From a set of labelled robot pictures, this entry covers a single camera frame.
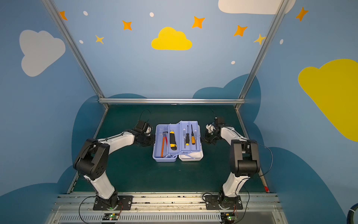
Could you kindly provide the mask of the amber handle screwdriver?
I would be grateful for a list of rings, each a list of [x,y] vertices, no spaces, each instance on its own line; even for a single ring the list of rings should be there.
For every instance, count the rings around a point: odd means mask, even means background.
[[[192,145],[195,145],[195,144],[196,144],[195,135],[194,135],[194,130],[193,130],[193,125],[191,125],[191,142],[192,142]]]

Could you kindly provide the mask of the orange pencil tool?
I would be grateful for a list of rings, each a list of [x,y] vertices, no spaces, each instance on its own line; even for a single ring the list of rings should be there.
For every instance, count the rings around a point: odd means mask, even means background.
[[[162,137],[162,144],[161,144],[161,154],[160,157],[163,158],[163,154],[164,154],[164,144],[165,144],[165,137],[163,135]]]

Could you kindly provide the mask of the red handle pliers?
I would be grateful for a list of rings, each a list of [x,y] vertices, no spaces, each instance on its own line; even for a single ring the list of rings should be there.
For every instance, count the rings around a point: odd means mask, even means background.
[[[163,137],[164,137],[164,139],[165,139],[166,145],[168,145],[167,134],[168,134],[167,131],[164,131],[164,132],[163,132]]]

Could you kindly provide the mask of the black yellow screwdriver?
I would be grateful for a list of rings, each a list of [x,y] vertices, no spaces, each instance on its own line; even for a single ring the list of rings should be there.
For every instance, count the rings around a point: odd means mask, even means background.
[[[188,146],[188,145],[189,145],[189,142],[190,142],[190,138],[189,138],[189,126],[187,126],[186,131],[187,131],[187,133],[186,133],[185,143],[186,143],[186,146]]]

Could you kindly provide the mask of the white purple tool box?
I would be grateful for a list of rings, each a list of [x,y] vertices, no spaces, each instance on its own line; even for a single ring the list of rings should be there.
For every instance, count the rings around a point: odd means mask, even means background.
[[[193,125],[194,135],[196,144],[192,145],[191,142],[191,125]],[[189,126],[189,145],[186,146],[186,149],[183,148],[183,128],[187,129]],[[169,132],[173,130],[175,133],[175,139],[177,143],[177,150],[172,151],[170,149],[170,140]],[[163,158],[160,157],[161,154],[161,144],[163,132],[167,131],[168,145],[166,142],[164,144],[164,154]],[[180,121],[177,124],[159,124],[155,129],[155,143],[153,147],[153,159],[156,162],[175,162],[177,159],[181,161],[200,161],[203,158],[202,144],[200,142],[200,126],[197,121]]]

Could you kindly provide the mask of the black yellow handle tool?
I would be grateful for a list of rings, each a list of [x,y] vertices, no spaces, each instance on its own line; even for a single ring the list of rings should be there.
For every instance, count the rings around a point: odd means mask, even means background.
[[[177,143],[176,143],[176,139],[175,139],[175,133],[173,130],[170,130],[169,132],[169,140],[170,140],[170,149],[172,151],[176,151],[177,150]]]

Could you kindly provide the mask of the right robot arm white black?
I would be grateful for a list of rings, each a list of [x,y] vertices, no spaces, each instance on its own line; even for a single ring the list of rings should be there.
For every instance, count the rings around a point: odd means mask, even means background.
[[[215,144],[225,140],[230,145],[230,174],[219,193],[219,202],[232,202],[238,199],[238,193],[253,175],[260,171],[258,144],[239,134],[234,127],[227,126],[222,117],[206,125],[203,141]]]

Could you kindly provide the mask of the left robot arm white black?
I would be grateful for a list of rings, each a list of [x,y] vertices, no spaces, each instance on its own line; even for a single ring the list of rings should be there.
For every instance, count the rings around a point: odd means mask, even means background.
[[[82,146],[73,168],[91,183],[97,192],[97,199],[109,207],[117,204],[117,191],[106,174],[109,155],[132,144],[143,147],[153,145],[152,129],[147,121],[139,120],[133,129],[107,138],[90,138]]]

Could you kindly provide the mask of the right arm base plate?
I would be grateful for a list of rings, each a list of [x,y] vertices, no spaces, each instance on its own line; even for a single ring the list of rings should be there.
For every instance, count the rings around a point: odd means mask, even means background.
[[[223,195],[203,195],[207,210],[243,210],[241,198]]]

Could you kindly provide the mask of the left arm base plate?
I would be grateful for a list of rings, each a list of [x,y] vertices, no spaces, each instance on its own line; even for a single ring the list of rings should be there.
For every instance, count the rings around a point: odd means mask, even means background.
[[[94,211],[129,211],[131,209],[133,196],[115,195],[109,199],[103,199],[96,196],[93,206]]]

